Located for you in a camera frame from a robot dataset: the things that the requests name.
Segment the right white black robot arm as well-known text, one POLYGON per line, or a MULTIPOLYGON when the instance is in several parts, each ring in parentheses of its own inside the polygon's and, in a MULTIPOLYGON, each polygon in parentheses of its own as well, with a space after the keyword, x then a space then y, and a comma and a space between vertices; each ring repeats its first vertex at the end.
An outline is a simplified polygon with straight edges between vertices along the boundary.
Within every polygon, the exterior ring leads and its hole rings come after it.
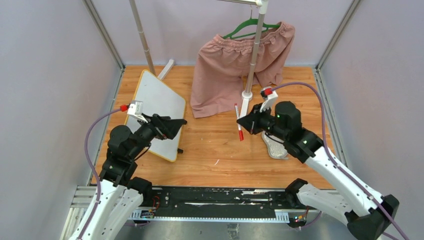
POLYGON ((298 178, 286 188, 286 204, 292 209, 313 207, 339 220, 356 239, 377 240, 396 216, 397 198, 382 195, 342 164, 319 136, 302 126, 301 112, 292 102, 277 103, 274 115, 261 107, 254 105, 237 123, 253 135, 266 132, 281 140, 289 155, 314 169, 339 193, 333 196, 298 178))

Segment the yellow framed whiteboard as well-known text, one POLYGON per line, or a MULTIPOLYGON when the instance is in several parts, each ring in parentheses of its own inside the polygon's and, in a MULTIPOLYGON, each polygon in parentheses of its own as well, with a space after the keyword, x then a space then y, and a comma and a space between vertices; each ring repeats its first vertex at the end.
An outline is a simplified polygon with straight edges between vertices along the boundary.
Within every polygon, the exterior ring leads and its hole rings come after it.
MULTIPOLYGON (((158 114, 161 117, 169 116, 173 120, 184 118, 186 100, 148 70, 142 71, 132 99, 143 102, 142 113, 148 116, 158 114)), ((172 140, 154 139, 149 152, 169 162, 175 162, 181 134, 180 129, 172 140)))

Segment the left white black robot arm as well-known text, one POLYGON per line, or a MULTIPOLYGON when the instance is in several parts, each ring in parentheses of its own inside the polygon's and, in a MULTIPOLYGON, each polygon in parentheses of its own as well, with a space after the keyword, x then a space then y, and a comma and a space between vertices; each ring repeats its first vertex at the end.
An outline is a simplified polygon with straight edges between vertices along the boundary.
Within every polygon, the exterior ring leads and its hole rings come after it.
POLYGON ((139 127, 127 125, 112 129, 106 160, 95 177, 96 191, 71 240, 113 240, 139 206, 153 201, 150 181, 134 177, 137 160, 152 146, 154 139, 173 140, 187 121, 153 114, 131 114, 139 127))

